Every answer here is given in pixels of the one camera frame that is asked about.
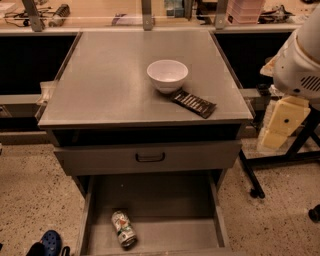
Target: terrazzo floor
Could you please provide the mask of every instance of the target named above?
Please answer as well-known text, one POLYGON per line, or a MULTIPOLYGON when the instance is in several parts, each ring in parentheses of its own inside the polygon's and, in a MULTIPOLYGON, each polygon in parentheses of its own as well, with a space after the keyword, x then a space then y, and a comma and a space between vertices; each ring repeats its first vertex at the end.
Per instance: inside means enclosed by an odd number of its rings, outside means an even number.
MULTIPOLYGON (((45 231, 60 233, 75 251, 84 207, 78 188, 66 176, 43 134, 0 134, 1 256, 24 256, 45 231)), ((243 139, 247 157, 256 157, 256 139, 243 139)), ((309 148, 316 146, 308 141, 309 148)), ((320 204, 320 163, 255 172, 265 199, 249 195, 251 184, 239 159, 219 191, 220 205, 234 251, 248 256, 320 255, 320 223, 308 210, 320 204)))

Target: crushed can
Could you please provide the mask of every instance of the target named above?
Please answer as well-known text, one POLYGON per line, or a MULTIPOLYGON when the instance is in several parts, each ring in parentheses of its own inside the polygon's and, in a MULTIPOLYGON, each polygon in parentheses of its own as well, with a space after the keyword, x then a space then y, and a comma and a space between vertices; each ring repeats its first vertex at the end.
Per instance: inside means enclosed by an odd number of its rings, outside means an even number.
POLYGON ((131 226, 128 216, 122 211, 116 211, 111 217, 113 226, 116 229, 119 243, 122 247, 129 247, 137 241, 136 232, 131 226))

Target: cabinet top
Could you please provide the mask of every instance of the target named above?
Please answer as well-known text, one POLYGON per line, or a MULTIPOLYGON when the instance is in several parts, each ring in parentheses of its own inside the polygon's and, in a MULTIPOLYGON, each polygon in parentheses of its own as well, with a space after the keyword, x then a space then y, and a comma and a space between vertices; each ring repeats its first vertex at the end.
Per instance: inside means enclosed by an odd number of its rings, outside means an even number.
POLYGON ((84 32, 39 122, 41 128, 245 122, 249 111, 207 30, 84 32), (184 63, 183 89, 217 104, 208 118, 156 91, 147 67, 184 63))

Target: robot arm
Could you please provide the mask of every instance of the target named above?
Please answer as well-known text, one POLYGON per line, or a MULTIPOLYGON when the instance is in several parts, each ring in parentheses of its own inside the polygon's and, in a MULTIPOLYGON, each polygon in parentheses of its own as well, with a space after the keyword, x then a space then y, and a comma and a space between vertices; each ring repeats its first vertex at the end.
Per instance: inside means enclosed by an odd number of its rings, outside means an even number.
POLYGON ((310 113, 309 100, 320 98, 319 24, 320 5, 271 61, 274 86, 285 96, 266 110, 260 152, 281 147, 310 113))

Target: open drawer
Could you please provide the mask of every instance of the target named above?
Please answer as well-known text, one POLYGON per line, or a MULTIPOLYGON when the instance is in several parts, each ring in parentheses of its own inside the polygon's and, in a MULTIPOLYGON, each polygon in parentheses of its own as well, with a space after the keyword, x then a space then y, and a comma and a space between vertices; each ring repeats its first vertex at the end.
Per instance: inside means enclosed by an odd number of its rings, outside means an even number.
POLYGON ((208 171, 91 176, 76 256, 234 255, 208 171), (111 222, 122 209, 138 241, 125 250, 111 222))

